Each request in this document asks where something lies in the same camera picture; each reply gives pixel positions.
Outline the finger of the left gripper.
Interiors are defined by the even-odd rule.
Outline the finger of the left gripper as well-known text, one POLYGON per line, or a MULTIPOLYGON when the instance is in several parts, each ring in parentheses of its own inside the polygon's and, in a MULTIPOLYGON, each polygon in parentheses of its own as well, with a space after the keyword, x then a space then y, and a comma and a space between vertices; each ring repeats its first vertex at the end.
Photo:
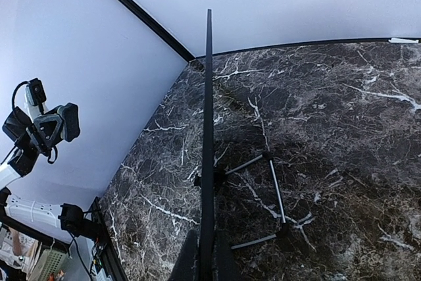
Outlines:
POLYGON ((34 119, 34 126, 48 148, 62 141, 64 120, 58 114, 41 115, 34 119))

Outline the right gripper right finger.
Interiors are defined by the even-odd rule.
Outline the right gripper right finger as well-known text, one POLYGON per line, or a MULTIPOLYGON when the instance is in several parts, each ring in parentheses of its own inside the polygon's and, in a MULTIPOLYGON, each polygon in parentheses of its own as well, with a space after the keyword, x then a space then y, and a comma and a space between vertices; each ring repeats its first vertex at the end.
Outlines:
POLYGON ((223 233, 216 233, 213 249, 213 280, 242 280, 232 250, 223 233))

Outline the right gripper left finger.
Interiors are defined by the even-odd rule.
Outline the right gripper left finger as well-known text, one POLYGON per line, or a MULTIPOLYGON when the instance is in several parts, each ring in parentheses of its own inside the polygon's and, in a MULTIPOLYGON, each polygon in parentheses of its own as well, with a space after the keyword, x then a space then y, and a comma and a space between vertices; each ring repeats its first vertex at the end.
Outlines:
POLYGON ((176 263, 168 280, 194 281, 198 278, 198 237, 195 230, 190 230, 184 240, 176 263))

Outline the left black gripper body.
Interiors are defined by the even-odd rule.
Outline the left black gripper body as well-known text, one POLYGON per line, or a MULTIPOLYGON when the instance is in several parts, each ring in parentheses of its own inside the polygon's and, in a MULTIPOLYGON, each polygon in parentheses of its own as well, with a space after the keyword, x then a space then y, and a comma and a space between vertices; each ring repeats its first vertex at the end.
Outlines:
POLYGON ((30 139, 30 147, 39 154, 49 156, 52 152, 51 138, 43 131, 39 131, 34 124, 26 127, 30 139))

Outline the white whiteboard black frame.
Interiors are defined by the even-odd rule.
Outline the white whiteboard black frame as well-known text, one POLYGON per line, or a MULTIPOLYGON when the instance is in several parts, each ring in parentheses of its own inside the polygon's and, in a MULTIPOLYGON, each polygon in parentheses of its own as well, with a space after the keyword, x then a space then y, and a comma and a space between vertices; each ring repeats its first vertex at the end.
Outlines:
MULTIPOLYGON (((213 174, 214 158, 213 84, 212 84, 212 11, 207 11, 207 36, 205 52, 205 94, 203 105, 203 154, 202 175, 213 174)), ((214 243, 214 188, 201 188, 201 232, 199 239, 199 277, 212 280, 212 248, 214 243)))

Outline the green whiteboard eraser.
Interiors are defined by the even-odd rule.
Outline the green whiteboard eraser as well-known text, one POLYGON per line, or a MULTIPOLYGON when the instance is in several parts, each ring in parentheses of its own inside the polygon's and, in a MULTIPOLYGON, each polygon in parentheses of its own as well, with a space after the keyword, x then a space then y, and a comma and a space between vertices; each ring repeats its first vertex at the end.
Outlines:
POLYGON ((58 108, 57 114, 63 121, 61 137, 63 140, 71 142, 80 135, 78 106, 73 103, 67 103, 58 108))

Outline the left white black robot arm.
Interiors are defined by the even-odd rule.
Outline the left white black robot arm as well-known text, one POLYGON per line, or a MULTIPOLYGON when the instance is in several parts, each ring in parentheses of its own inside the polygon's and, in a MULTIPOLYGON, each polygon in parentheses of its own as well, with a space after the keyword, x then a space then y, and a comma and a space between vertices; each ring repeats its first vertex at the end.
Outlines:
POLYGON ((52 165, 51 154, 58 153, 57 144, 63 140, 70 143, 80 135, 78 106, 73 103, 60 105, 34 119, 16 107, 2 129, 16 147, 12 157, 1 163, 1 193, 6 195, 1 205, 6 215, 23 216, 32 222, 48 224, 67 231, 71 236, 83 236, 95 242, 104 239, 105 229, 85 218, 79 206, 38 203, 22 199, 7 188, 29 175, 40 155, 46 156, 52 165))

